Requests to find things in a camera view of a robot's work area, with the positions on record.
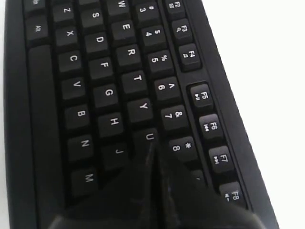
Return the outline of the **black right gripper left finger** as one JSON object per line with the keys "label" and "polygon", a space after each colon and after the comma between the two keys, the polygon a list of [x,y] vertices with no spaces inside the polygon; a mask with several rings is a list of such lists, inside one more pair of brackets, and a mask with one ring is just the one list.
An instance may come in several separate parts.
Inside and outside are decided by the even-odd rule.
{"label": "black right gripper left finger", "polygon": [[57,214],[50,229],[155,229],[152,195],[157,144],[151,143],[102,190]]}

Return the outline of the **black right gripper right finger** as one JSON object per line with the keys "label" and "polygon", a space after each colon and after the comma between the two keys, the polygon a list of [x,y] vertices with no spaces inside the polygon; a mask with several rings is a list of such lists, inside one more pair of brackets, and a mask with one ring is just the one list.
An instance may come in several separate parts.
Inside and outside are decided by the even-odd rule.
{"label": "black right gripper right finger", "polygon": [[163,224],[167,229],[264,229],[253,212],[215,194],[175,156],[157,153]]}

